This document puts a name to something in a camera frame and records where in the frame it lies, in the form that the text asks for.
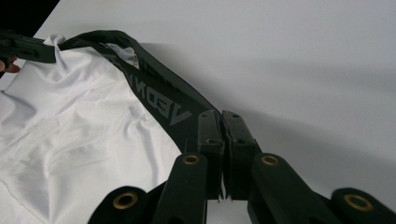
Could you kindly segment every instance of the hand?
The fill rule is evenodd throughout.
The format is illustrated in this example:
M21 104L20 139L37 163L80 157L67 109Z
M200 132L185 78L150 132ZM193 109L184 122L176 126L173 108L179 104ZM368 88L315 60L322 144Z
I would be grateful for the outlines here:
M13 57L9 57L8 58L8 63L9 63L9 67L6 68L6 65L0 61L0 72L9 72L9 73L17 73L19 72L21 69L14 64L15 61L17 61L17 57L13 56Z

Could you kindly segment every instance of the brass grommet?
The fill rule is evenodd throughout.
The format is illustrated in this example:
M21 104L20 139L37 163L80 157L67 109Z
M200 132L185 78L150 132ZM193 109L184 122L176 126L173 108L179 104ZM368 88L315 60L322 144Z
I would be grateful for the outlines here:
M132 191L119 194L113 200L113 206L117 209L123 210L134 206L137 203L137 194Z
M274 156L263 156L262 162L267 165L277 165L279 163L279 160L277 159L277 157Z
M197 157L195 155L189 155L189 156L185 156L183 158L183 162L188 165L194 165L194 164L198 163L199 161L200 161L199 157Z
M370 212L374 210L373 205L367 199L361 197L360 195L346 194L344 195L344 199L351 207L362 212Z

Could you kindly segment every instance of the white tabletop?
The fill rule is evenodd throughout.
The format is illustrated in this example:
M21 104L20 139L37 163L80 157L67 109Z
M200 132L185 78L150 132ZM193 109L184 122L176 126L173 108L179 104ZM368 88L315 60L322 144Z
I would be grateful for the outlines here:
M396 2L62 0L35 37L120 30L316 192L364 190L396 211ZM207 223L251 223L209 202Z

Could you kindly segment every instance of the black strap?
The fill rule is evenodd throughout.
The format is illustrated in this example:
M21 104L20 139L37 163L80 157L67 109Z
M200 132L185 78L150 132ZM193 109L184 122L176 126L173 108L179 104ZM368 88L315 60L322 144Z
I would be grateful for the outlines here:
M104 44L133 48L139 68L126 63ZM61 49L92 47L125 75L131 90L184 152L186 140L196 139L198 116L215 110L195 88L157 61L140 44L121 31L93 31L65 41Z

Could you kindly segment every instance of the wrinkled cloth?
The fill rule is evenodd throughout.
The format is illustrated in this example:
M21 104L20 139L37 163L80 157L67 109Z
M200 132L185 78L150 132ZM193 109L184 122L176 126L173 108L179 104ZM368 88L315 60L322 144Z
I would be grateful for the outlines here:
M113 189L166 181L180 154L121 71L64 41L45 42L57 63L26 62L0 92L0 223L87 223Z

